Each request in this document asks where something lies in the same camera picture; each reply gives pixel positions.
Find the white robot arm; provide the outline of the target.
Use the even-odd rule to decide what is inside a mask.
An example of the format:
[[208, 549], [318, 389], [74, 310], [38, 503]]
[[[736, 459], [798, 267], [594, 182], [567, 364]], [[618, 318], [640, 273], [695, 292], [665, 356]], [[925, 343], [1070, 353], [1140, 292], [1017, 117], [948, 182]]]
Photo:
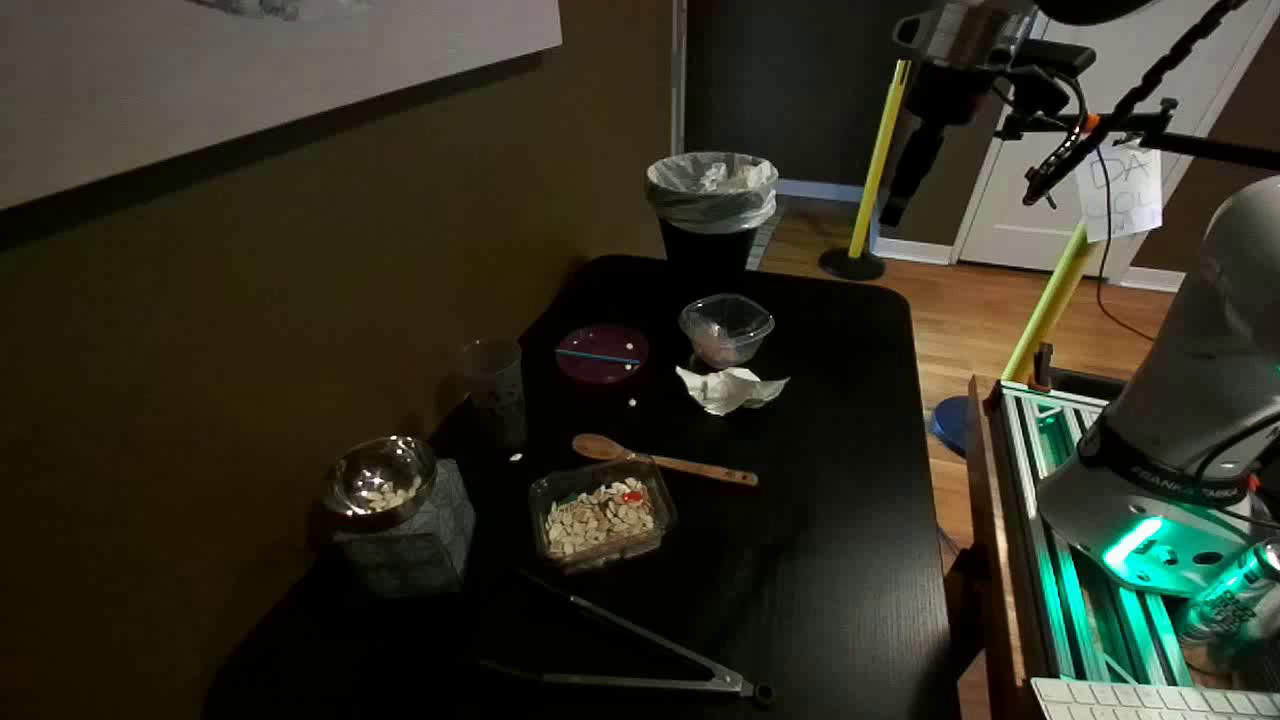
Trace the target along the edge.
[[1280, 182], [1227, 196], [1150, 353], [1040, 494], [1048, 529], [1128, 587], [1195, 597], [1251, 543], [1280, 433]]

